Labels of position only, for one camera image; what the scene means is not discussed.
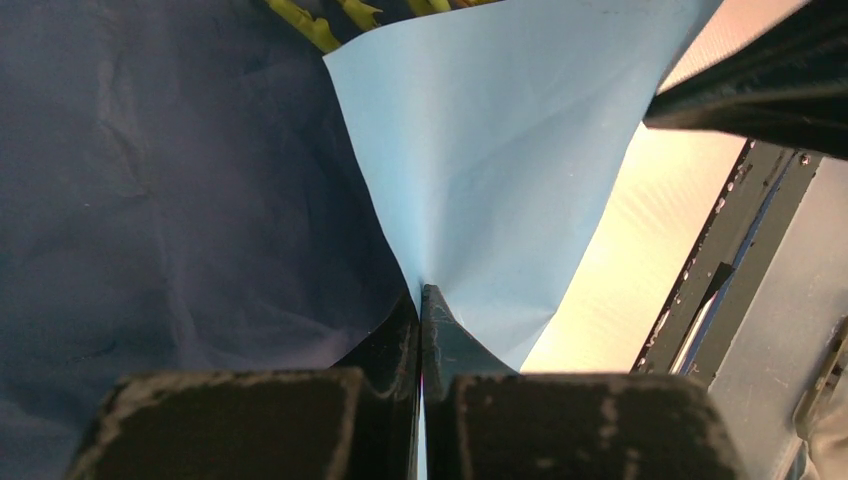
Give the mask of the blue wrapping paper sheet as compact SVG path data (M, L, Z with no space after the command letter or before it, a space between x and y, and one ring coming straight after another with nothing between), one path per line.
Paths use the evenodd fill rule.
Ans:
M363 32L263 1L1 5L1 475L146 370L320 368L423 284L520 366L715 1L498 1Z

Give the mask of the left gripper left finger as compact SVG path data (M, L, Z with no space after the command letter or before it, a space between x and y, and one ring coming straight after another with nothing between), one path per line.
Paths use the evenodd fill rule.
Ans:
M402 295L327 369L160 371L104 399L69 479L411 479L420 327Z

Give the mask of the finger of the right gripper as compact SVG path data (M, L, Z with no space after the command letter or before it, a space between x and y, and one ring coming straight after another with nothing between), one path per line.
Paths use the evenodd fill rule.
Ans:
M656 95L643 122L846 158L846 2L806 3L735 54Z

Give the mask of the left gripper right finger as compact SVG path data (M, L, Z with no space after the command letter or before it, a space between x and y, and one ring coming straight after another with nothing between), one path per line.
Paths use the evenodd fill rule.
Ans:
M422 290L431 479L743 479L704 387L677 375L520 374Z

